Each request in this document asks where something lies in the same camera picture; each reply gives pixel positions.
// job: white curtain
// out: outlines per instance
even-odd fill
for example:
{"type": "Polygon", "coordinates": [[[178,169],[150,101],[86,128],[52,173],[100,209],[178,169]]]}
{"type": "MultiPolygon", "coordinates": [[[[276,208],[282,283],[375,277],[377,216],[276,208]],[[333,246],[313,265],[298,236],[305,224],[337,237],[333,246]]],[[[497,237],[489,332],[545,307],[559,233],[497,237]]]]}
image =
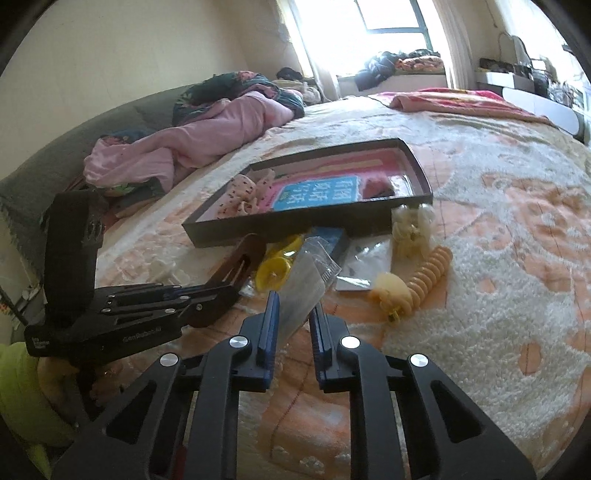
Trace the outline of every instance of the white curtain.
{"type": "Polygon", "coordinates": [[[461,11],[453,0],[432,1],[449,46],[451,66],[446,62],[447,81],[451,88],[473,90],[476,88],[476,78],[472,48],[461,11]]]}
{"type": "MultiPolygon", "coordinates": [[[[304,75],[306,70],[311,71],[324,97],[328,100],[338,100],[340,98],[340,89],[336,75],[330,71],[326,63],[322,61],[321,56],[315,52],[314,45],[305,39],[301,33],[305,27],[296,0],[275,1],[298,54],[304,75]]],[[[327,3],[326,0],[317,1],[319,4],[327,3]]]]}

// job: window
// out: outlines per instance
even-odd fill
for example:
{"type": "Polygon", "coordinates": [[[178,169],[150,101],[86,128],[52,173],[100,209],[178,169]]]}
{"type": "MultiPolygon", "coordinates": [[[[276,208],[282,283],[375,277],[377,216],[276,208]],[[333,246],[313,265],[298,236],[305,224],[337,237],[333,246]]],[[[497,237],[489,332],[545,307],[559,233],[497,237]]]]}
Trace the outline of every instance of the window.
{"type": "Polygon", "coordinates": [[[382,51],[432,50],[419,3],[428,0],[290,0],[310,53],[331,72],[354,75],[382,51]]]}
{"type": "Polygon", "coordinates": [[[355,3],[368,34],[411,34],[413,37],[408,38],[416,38],[419,44],[417,35],[422,35],[424,45],[433,49],[417,0],[355,0],[355,3]]]}

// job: pile of clothes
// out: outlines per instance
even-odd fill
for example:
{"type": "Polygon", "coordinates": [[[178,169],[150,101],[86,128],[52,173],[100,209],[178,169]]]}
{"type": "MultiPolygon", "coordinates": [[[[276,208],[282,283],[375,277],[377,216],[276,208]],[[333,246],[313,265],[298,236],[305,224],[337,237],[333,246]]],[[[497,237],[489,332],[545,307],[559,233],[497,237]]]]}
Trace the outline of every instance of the pile of clothes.
{"type": "Polygon", "coordinates": [[[273,83],[279,88],[292,89],[300,92],[306,105],[315,105],[324,101],[322,91],[316,80],[304,77],[300,72],[289,67],[283,67],[276,74],[273,83]]]}
{"type": "Polygon", "coordinates": [[[377,87],[397,73],[444,73],[445,68],[439,52],[426,48],[411,53],[382,52],[365,62],[365,68],[355,75],[360,92],[377,87]]]}
{"type": "Polygon", "coordinates": [[[173,127],[101,136],[85,159],[84,177],[114,200],[117,217],[131,215],[195,169],[302,116],[302,94],[259,73],[213,76],[179,97],[173,127]]]}

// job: bed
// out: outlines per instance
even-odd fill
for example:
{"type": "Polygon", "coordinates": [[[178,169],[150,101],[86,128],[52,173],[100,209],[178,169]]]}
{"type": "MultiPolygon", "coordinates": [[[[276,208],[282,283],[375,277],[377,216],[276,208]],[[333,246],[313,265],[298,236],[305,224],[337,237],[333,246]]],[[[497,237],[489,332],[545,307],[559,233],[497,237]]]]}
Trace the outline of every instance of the bed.
{"type": "MultiPolygon", "coordinates": [[[[205,281],[230,249],[194,248],[181,223],[234,174],[258,160],[395,137],[434,190],[435,240],[452,249],[451,271],[396,326],[364,293],[330,291],[324,309],[389,355],[433,358],[541,478],[591,406],[591,152],[553,127],[403,113],[370,98],[309,107],[117,223],[96,284],[205,281]]],[[[244,298],[212,327],[125,359],[116,381],[129,383],[167,351],[203,353],[263,309],[262,297],[244,298]]],[[[345,479],[349,460],[348,399],[318,390],[304,327],[278,356],[271,391],[241,396],[239,478],[345,479]]]]}

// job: pink cloth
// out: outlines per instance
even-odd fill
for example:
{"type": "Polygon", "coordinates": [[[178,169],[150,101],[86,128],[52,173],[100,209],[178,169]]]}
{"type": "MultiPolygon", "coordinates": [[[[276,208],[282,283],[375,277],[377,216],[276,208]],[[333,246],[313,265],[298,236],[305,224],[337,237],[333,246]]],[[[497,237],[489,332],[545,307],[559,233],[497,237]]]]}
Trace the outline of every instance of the pink cloth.
{"type": "Polygon", "coordinates": [[[195,168],[252,142],[271,127],[285,125],[294,116],[293,111],[259,92],[219,102],[219,106],[224,108],[214,118],[166,128],[131,145],[97,141],[85,159],[86,181],[115,187],[155,177],[168,192],[195,168]]]}
{"type": "Polygon", "coordinates": [[[548,118],[526,112],[487,90],[432,88],[418,92],[384,92],[369,96],[387,107],[404,112],[459,113],[554,125],[548,118]]]}

